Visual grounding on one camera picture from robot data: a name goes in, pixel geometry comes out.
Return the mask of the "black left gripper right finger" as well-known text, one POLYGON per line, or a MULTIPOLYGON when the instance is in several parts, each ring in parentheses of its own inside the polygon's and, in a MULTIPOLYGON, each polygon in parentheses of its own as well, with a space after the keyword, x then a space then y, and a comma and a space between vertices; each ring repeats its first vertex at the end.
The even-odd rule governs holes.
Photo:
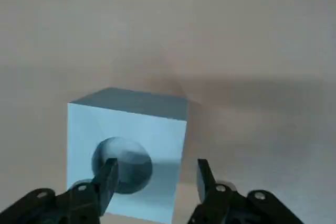
POLYGON ((209 162, 197 160, 197 190, 200 203, 188 223, 299 224, 302 221, 273 193, 252 190, 247 196, 215 180, 209 162))

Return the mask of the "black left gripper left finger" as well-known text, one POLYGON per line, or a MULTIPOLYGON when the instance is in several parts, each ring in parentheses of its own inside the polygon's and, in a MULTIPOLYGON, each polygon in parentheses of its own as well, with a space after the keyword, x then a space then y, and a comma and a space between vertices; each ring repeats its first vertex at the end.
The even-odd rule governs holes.
POLYGON ((1 212, 1 223, 100 223, 118 185, 118 161, 106 160, 90 182, 56 195, 38 188, 1 212))

